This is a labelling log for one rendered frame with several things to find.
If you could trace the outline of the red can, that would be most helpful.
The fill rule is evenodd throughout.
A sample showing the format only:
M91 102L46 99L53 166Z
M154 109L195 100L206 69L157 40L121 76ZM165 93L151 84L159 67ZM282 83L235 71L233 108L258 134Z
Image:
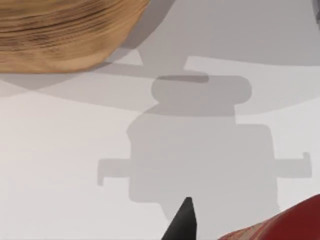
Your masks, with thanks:
M320 240L320 194L218 240Z

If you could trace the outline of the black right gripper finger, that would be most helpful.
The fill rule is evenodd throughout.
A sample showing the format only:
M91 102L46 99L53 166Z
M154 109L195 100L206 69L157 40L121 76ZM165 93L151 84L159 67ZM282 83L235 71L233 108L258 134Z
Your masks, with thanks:
M191 197L184 199L161 240L197 240L197 218Z

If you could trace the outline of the wooden bowl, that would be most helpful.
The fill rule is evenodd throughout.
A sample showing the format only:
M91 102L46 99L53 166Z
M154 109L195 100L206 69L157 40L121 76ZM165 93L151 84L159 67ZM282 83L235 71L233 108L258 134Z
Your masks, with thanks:
M0 74L71 73L102 63L150 0L0 0Z

